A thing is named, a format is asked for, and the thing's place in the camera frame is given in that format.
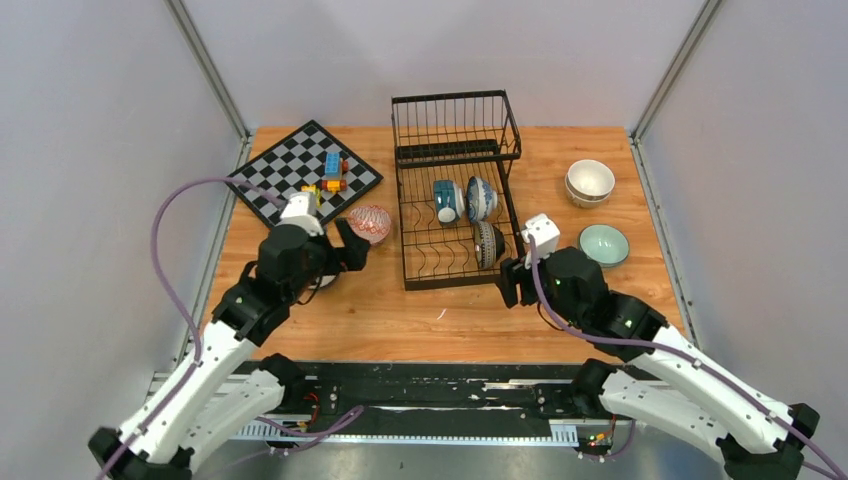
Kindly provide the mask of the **dark blue bowl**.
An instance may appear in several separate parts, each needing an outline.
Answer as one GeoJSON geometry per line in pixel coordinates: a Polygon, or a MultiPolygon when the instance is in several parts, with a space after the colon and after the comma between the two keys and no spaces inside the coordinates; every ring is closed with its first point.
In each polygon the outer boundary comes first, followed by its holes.
{"type": "Polygon", "coordinates": [[[316,278],[310,285],[310,290],[321,290],[324,288],[328,288],[338,279],[338,274],[333,275],[322,275],[319,278],[316,278]]]}

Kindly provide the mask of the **brown patterned bowl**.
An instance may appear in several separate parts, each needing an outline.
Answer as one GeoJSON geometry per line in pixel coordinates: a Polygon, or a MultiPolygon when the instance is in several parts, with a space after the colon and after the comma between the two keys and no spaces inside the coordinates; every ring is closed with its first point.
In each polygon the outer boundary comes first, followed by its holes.
{"type": "Polygon", "coordinates": [[[476,222],[472,232],[478,268],[492,268],[505,252],[503,233],[486,221],[476,222]]]}

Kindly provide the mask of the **black wire dish rack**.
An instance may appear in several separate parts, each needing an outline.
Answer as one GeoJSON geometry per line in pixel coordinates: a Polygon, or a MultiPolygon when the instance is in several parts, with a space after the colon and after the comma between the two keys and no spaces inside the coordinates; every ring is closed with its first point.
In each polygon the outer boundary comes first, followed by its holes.
{"type": "Polygon", "coordinates": [[[522,141],[508,93],[391,100],[403,282],[408,291],[496,281],[521,257],[509,185],[522,141]]]}

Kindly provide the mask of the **blue floral white bowl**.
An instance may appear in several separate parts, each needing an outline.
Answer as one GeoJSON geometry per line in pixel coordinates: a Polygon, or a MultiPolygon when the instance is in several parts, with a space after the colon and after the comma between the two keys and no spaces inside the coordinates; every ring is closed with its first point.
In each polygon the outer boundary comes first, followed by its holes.
{"type": "Polygon", "coordinates": [[[480,176],[469,178],[466,186],[467,215],[472,223],[485,221],[498,204],[497,192],[480,176]]]}

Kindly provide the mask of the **light green celadon bowl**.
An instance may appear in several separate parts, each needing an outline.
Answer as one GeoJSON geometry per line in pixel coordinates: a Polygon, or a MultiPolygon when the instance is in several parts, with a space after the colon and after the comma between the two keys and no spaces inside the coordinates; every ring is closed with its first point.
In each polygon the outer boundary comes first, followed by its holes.
{"type": "Polygon", "coordinates": [[[601,260],[595,259],[595,258],[590,257],[590,256],[587,256],[587,259],[589,261],[592,261],[595,264],[599,265],[600,268],[602,268],[602,269],[614,269],[614,268],[620,267],[628,260],[628,258],[621,258],[621,259],[617,259],[616,261],[606,262],[606,261],[601,261],[601,260]]]}

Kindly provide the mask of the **white green striped bowl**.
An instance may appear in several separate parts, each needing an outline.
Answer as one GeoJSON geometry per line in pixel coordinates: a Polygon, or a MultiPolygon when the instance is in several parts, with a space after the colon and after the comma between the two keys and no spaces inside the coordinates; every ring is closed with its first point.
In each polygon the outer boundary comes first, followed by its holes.
{"type": "Polygon", "coordinates": [[[579,234],[577,245],[587,256],[611,262],[630,255],[630,242],[617,228],[607,224],[593,224],[579,234]]]}

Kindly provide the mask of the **teal glazed bowl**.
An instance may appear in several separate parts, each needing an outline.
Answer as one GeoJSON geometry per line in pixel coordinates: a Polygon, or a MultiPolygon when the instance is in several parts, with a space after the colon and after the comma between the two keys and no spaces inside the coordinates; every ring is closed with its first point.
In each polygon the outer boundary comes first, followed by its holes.
{"type": "Polygon", "coordinates": [[[453,180],[433,183],[433,201],[437,220],[443,227],[456,224],[465,213],[463,191],[453,180]]]}

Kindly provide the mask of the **cream white bowl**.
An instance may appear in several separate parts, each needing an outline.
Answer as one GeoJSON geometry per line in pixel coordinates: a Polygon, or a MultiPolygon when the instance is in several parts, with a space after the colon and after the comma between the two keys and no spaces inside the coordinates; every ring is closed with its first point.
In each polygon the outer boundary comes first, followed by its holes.
{"type": "Polygon", "coordinates": [[[608,200],[615,188],[616,178],[604,163],[594,159],[581,159],[569,167],[564,183],[572,204],[592,209],[608,200]]]}

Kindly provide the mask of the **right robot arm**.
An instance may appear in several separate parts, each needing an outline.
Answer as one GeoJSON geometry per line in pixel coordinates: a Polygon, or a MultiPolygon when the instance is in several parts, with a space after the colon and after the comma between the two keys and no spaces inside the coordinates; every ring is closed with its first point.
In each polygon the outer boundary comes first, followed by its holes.
{"type": "Polygon", "coordinates": [[[650,305],[610,289],[582,251],[506,259],[498,288],[507,307],[536,304],[565,332],[669,387],[589,359],[570,392],[580,415],[604,411],[645,423],[698,448],[732,479],[795,479],[806,467],[817,411],[774,400],[729,373],[650,305]]]}

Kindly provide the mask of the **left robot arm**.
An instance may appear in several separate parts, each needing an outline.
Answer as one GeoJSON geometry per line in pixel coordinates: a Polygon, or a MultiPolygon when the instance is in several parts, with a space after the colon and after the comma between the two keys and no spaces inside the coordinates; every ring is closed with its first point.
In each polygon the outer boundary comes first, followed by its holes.
{"type": "Polygon", "coordinates": [[[304,405],[304,374],[281,354],[265,358],[223,398],[214,395],[289,318],[310,285],[365,267],[369,241],[356,235],[346,219],[335,224],[340,247],[309,215],[270,230],[256,260],[245,265],[215,308],[192,356],[133,416],[92,435],[88,447],[101,466],[100,478],[189,479],[256,417],[275,408],[293,413],[304,405]]]}

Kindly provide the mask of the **yellow toy block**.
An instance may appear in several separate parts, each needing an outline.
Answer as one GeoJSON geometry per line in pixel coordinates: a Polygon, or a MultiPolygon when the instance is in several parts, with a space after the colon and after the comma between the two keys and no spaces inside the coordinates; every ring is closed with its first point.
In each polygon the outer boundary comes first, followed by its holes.
{"type": "Polygon", "coordinates": [[[302,192],[310,193],[314,199],[317,208],[320,208],[322,205],[322,190],[319,186],[315,184],[304,185],[301,187],[302,192]]]}

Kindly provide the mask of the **blue toy block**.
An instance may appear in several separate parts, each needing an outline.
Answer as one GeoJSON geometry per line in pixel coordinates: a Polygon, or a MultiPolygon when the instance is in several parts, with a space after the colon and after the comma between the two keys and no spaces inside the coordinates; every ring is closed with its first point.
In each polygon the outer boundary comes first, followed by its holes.
{"type": "Polygon", "coordinates": [[[328,152],[325,156],[321,189],[330,193],[345,191],[347,189],[345,175],[348,170],[349,163],[339,152],[328,152]]]}

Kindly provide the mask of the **checkered board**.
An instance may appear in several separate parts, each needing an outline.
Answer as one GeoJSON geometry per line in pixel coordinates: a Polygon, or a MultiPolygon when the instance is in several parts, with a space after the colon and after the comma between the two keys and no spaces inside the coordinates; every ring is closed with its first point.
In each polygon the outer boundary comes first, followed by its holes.
{"type": "Polygon", "coordinates": [[[322,185],[328,154],[338,155],[347,163],[348,171],[344,191],[321,192],[316,218],[327,225],[378,185],[383,176],[318,122],[308,121],[229,176],[285,200],[303,187],[322,185]]]}

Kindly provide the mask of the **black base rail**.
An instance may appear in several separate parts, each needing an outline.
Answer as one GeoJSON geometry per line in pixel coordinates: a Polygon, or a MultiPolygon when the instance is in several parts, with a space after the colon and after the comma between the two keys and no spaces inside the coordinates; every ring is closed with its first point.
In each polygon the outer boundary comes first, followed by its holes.
{"type": "Polygon", "coordinates": [[[174,373],[155,392],[162,413],[136,450],[154,462],[197,466],[229,439],[305,444],[309,439],[391,444],[563,445],[601,452],[582,436],[647,424],[718,454],[722,421],[645,374],[590,359],[582,365],[295,362],[274,354],[227,364],[220,355],[174,373]]]}

